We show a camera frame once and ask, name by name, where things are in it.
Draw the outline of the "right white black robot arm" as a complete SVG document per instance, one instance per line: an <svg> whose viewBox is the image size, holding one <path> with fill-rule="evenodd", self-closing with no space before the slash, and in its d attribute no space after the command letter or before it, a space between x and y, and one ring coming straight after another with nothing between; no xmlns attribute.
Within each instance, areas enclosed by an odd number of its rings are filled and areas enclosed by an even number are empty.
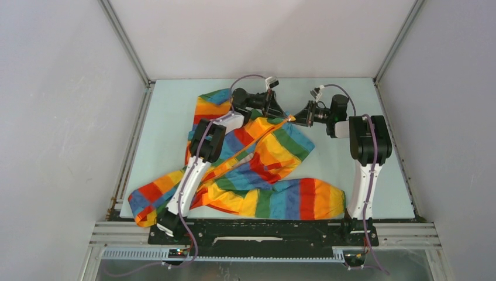
<svg viewBox="0 0 496 281"><path fill-rule="evenodd" d="M329 107L319 106L318 94L312 96L313 100L294 116L293 123L307 127L324 124L329 137L349 140L355 176L340 237L346 244L354 245L373 230L372 206L378 176L393 151L386 120L382 115L348 116L351 99L342 94L334 95Z"/></svg>

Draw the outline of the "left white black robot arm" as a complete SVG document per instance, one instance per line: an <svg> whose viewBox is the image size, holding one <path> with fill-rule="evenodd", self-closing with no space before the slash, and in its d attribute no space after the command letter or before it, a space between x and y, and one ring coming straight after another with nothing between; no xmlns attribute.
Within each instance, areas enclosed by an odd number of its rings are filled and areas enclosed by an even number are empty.
<svg viewBox="0 0 496 281"><path fill-rule="evenodd" d="M219 159L225 135L247 125L251 109L260 110L268 118L294 119L278 104L274 87L270 84L265 92L257 94L237 88L232 92L232 109L228 113L212 120L200 120L190 145L191 157L184 175L165 210L157 216L156 226L169 243L177 244L184 239L189 230L185 217L204 174Z"/></svg>

